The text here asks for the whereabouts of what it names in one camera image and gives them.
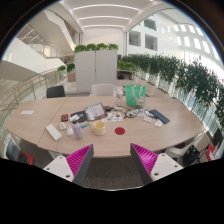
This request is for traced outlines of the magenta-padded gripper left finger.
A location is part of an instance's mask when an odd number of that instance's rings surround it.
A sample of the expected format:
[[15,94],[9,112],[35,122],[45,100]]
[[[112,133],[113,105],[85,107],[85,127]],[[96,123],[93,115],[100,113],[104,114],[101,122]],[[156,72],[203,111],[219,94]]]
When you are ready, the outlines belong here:
[[90,144],[68,156],[58,156],[44,170],[82,186],[93,155],[94,147]]

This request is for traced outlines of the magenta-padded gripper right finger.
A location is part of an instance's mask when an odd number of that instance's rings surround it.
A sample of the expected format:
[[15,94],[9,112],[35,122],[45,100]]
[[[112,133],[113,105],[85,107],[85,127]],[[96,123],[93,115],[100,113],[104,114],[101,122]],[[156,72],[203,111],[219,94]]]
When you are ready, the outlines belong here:
[[130,153],[144,185],[182,169],[166,153],[156,154],[134,143],[130,144]]

